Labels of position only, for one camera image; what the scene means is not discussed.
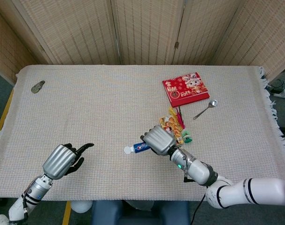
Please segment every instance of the white ball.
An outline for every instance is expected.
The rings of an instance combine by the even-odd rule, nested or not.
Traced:
[[[87,212],[91,206],[93,201],[71,201],[71,208],[77,213]]]

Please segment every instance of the silver robotic hand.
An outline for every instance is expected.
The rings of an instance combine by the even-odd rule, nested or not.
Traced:
[[[94,144],[88,143],[78,150],[70,143],[58,145],[43,164],[44,174],[36,177],[9,210],[9,225],[24,224],[28,215],[52,187],[53,180],[73,173],[82,165],[82,153]]]
[[[174,162],[178,168],[184,171],[184,182],[195,181],[199,185],[208,187],[217,180],[218,174],[213,171],[210,165],[197,160],[185,149],[177,146],[175,138],[161,126],[155,126],[140,138],[146,142],[157,155],[169,155],[169,159]]]

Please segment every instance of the woven folding screen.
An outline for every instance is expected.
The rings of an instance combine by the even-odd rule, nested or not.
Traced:
[[[285,68],[285,0],[247,0],[233,18],[213,65],[260,65],[272,80]]]
[[[119,64],[110,0],[13,0],[54,64]]]
[[[184,0],[112,0],[124,64],[171,64]]]
[[[16,74],[32,64],[36,61],[0,15],[0,75],[14,84]]]
[[[240,0],[189,0],[173,64],[206,65],[239,6]]]

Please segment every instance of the gray floor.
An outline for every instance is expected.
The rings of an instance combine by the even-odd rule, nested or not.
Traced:
[[[0,117],[8,100],[12,86],[0,77]],[[278,123],[285,127],[285,99],[271,96],[271,100],[276,102],[274,106],[278,113]],[[9,199],[5,206],[0,206],[0,214],[8,214],[8,209],[15,199]],[[191,212],[197,207],[198,202],[191,202]],[[65,202],[41,202],[29,217],[29,224],[62,224]],[[78,214],[72,212],[70,215],[70,225],[86,225],[91,220],[91,213]],[[285,207],[265,206],[265,205],[239,205],[232,206],[225,210],[213,209],[204,202],[199,208],[194,225],[282,225],[285,224]]]

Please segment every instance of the robotic hand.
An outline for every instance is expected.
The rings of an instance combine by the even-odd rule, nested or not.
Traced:
[[[195,181],[207,187],[206,200],[217,209],[235,204],[285,205],[285,180],[278,178],[250,178],[236,184],[218,175],[212,167],[197,160],[183,148],[176,146],[176,140],[157,125],[140,137],[160,156],[170,156],[184,171],[184,182]]]
[[[52,187],[53,180],[77,171],[84,158],[82,153],[94,144],[87,143],[76,150],[70,143],[58,145],[43,164],[44,174],[35,178],[9,210],[9,220],[0,215],[0,225],[24,224],[28,215]]]

